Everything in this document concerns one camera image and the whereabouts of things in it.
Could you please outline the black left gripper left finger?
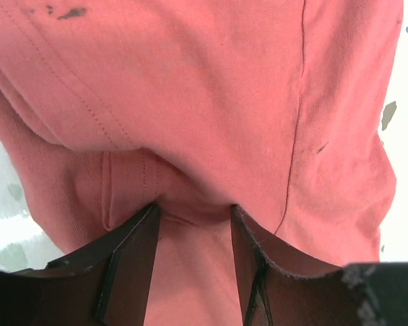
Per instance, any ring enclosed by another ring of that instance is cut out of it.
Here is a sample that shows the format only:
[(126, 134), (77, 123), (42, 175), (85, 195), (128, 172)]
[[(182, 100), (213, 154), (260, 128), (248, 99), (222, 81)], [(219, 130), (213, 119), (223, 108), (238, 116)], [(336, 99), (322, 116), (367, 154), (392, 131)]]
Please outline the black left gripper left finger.
[(0, 271), (0, 325), (143, 325), (159, 225), (149, 204), (42, 270)]

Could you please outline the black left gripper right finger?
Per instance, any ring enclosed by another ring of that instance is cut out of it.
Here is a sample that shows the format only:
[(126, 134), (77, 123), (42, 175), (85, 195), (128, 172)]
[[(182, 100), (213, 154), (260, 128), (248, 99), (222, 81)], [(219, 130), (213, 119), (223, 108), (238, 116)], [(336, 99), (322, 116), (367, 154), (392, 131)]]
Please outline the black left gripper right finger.
[(408, 325), (408, 262), (340, 268), (290, 246), (231, 207), (244, 325)]

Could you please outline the dusty red t-shirt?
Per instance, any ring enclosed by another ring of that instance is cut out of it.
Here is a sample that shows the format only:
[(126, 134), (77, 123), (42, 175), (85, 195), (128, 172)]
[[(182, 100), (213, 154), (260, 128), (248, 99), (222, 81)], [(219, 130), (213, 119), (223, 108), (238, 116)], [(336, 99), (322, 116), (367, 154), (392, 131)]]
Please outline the dusty red t-shirt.
[(402, 1), (0, 1), (0, 140), (74, 251), (161, 209), (146, 325), (240, 325), (230, 212), (377, 261)]

